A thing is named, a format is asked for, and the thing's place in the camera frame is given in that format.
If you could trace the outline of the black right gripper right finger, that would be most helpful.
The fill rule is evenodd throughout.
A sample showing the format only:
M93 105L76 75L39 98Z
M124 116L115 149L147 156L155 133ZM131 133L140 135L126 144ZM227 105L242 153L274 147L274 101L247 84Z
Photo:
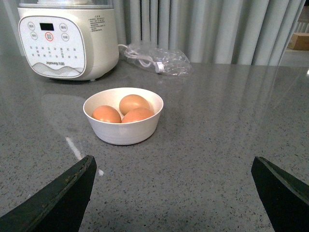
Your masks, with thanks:
M251 173L276 232L309 230L309 186L263 157L255 157Z

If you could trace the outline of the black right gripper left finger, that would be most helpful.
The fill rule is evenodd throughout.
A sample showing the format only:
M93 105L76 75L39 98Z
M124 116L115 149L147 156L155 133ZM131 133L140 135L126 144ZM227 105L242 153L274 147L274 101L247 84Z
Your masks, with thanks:
M97 164L86 156L0 218L2 232L77 232L90 201Z

